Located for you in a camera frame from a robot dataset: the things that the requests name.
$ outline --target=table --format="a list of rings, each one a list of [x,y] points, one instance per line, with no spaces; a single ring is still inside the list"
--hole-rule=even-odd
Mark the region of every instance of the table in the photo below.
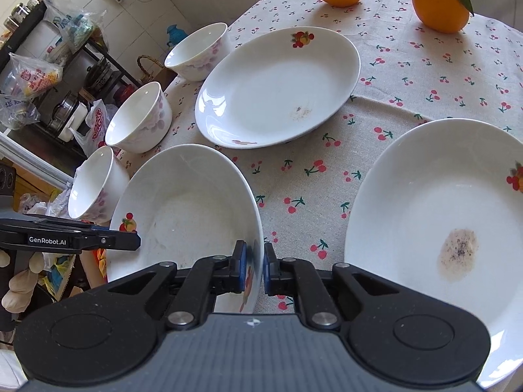
[[[361,79],[334,116],[287,144],[225,149],[204,139],[196,127],[201,83],[178,78],[165,91],[173,109],[165,138],[142,155],[119,156],[130,173],[178,144],[215,147],[247,178],[265,240],[278,257],[304,258],[330,269],[343,261],[347,222],[361,182],[403,133],[432,120],[467,117],[523,139],[523,34],[499,21],[476,15],[460,33],[445,35],[418,20],[411,0],[361,0],[350,8],[321,0],[261,0],[230,26],[228,36],[239,47],[291,26],[338,31],[360,53]],[[303,78],[313,80],[314,72],[304,72]],[[256,310],[291,312],[292,305],[291,298],[260,293]]]

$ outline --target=tablecloth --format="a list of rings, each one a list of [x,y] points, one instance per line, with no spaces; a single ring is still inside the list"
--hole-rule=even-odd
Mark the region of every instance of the tablecloth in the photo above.
[[[165,90],[173,110],[165,138],[145,154],[119,156],[130,173],[178,144],[215,147],[247,178],[265,241],[274,245],[276,255],[330,269],[343,261],[347,222],[360,184],[381,152],[403,133],[423,122],[466,117],[523,139],[523,34],[499,21],[476,15],[460,33],[445,35],[419,21],[411,0],[361,0],[349,8],[321,0],[261,0],[229,27],[228,37],[239,47],[291,26],[330,28],[359,51],[360,80],[334,116],[287,144],[221,148],[204,139],[195,124],[201,83],[177,78]],[[303,80],[314,81],[314,72],[304,72]],[[260,293],[256,311],[292,310],[291,298]]]

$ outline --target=tile wall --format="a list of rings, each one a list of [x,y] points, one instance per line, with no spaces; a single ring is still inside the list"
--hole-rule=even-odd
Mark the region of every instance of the tile wall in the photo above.
[[[0,0],[1,22],[10,15],[17,3],[27,1]],[[168,50],[168,26],[176,24],[187,33],[193,31],[171,0],[124,0],[121,4],[115,0],[72,1],[86,10],[107,11],[104,16],[104,31],[109,42],[109,54],[138,80],[142,76],[136,64],[138,56],[147,54],[160,61],[165,59]],[[152,65],[147,60],[142,62],[146,68]]]

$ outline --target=silver bolt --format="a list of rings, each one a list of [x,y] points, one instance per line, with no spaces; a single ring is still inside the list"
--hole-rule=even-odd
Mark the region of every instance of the silver bolt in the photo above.
[[[331,313],[316,313],[312,316],[312,322],[318,326],[332,326],[338,321],[338,317]]]
[[[187,311],[175,311],[167,316],[167,320],[176,326],[186,326],[194,321],[194,315]]]

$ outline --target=plate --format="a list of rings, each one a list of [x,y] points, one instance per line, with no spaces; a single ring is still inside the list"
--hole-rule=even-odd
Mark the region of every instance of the plate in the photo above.
[[[484,122],[445,119],[414,128],[368,172],[345,239],[345,262],[485,323],[492,344],[482,387],[523,361],[520,163],[523,144]]]
[[[295,139],[350,97],[360,58],[349,39],[318,27],[269,32],[243,44],[207,77],[195,105],[200,132],[222,147]]]
[[[226,156],[197,144],[171,147],[138,170],[114,210],[111,230],[136,230],[142,246],[107,250],[107,280],[161,261],[190,268],[205,256],[232,255],[236,241],[244,240],[245,292],[218,296],[214,311],[251,313],[262,280],[261,227],[252,191]]]

